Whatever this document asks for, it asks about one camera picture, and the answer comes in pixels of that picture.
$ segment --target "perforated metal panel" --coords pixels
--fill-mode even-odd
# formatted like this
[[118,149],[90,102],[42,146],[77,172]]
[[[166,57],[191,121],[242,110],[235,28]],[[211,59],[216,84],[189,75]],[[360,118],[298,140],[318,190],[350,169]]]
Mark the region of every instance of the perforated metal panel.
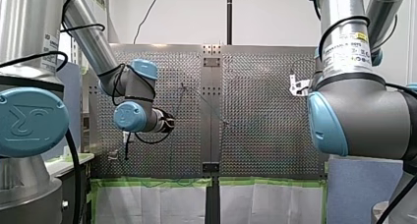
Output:
[[[200,88],[201,46],[151,46],[114,45],[116,58],[130,63],[142,58],[154,62],[158,67],[157,96],[154,106],[172,113],[176,128],[167,140],[158,144],[143,144],[135,139],[129,145],[129,160],[124,159],[125,148],[122,132],[113,125],[115,107],[111,97],[97,93],[98,133],[100,154],[93,162],[95,177],[201,177],[201,126],[200,99],[181,84]],[[161,134],[141,134],[147,141],[160,140]],[[118,159],[109,160],[108,154],[119,150]]]
[[306,97],[289,91],[291,69],[298,80],[313,75],[313,62],[297,60],[312,60],[314,48],[226,46],[222,53],[221,176],[322,178],[327,157],[312,146]]
[[[306,98],[289,91],[291,69],[297,80],[313,74],[313,63],[297,60],[311,60],[314,48],[219,47],[214,54],[207,46],[113,46],[120,62],[144,58],[156,63],[155,106],[176,114],[177,122],[160,144],[132,143],[124,160],[111,98],[95,90],[91,109],[97,125],[90,132],[98,135],[100,147],[92,163],[95,177],[201,177],[203,162],[218,158],[220,176],[324,177],[327,157],[312,146]],[[179,106],[181,84],[193,90],[184,91]],[[161,135],[141,137],[158,140]],[[119,158],[109,160],[115,150]]]

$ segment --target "white wall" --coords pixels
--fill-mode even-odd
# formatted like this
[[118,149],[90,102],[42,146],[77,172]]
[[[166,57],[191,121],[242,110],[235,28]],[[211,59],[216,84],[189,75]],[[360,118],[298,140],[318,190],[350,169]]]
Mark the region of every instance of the white wall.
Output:
[[[109,16],[120,43],[133,42],[151,1],[109,0]],[[384,62],[376,69],[390,83],[407,84],[412,75],[417,81],[417,70],[408,69],[417,56],[417,48],[412,49],[417,39],[411,33],[417,18],[414,3],[404,1],[397,30],[384,46]],[[233,44],[316,46],[320,33],[320,23],[308,0],[233,0]],[[226,0],[157,0],[137,43],[225,41]]]

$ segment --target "label sticker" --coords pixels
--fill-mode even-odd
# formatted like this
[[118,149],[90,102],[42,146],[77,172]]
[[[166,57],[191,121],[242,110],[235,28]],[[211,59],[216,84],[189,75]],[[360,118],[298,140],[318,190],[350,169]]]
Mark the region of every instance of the label sticker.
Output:
[[340,36],[340,42],[328,46],[323,54],[325,68],[337,65],[371,68],[372,59],[368,36],[362,32]]
[[[58,46],[58,38],[50,34],[45,35],[45,38],[43,40],[43,52],[58,50]],[[40,62],[40,65],[44,69],[47,69],[49,71],[55,71],[57,60],[57,55],[44,56]]]

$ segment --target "silver cylinder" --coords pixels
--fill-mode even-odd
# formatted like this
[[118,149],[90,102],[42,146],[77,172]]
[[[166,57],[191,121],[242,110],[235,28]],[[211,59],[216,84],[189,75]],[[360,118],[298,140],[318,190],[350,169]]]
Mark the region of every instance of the silver cylinder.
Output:
[[[63,0],[0,0],[0,62],[58,50]],[[57,56],[0,69],[0,75],[60,84]]]
[[371,20],[368,27],[369,43],[372,52],[378,51],[378,47],[390,30],[392,21],[401,7],[403,0],[371,0],[367,10],[367,16]]
[[48,190],[50,176],[40,155],[0,159],[0,204]]
[[[97,21],[85,0],[72,0],[65,13],[64,23],[67,28],[75,28],[96,24]],[[82,48],[96,74],[104,74],[119,65],[100,28],[83,28],[72,31],[71,34]]]
[[[319,0],[322,34],[342,19],[365,16],[363,0]],[[322,51],[324,78],[357,72],[372,72],[367,23],[349,20],[326,38]]]
[[2,224],[60,224],[62,210],[61,181],[53,179],[43,193],[0,204],[0,219]]

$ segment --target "universal robots logo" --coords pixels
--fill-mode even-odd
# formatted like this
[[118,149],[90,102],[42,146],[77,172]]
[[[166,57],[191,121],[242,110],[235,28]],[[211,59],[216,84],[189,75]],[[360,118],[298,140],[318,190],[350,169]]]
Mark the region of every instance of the universal robots logo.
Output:
[[[7,104],[7,99],[0,96],[0,104]],[[45,120],[53,111],[51,107],[32,106],[28,104],[13,104],[8,107],[8,113],[4,115],[4,127],[9,128],[9,134],[5,140],[13,141],[40,141],[50,140],[50,137],[40,135]]]

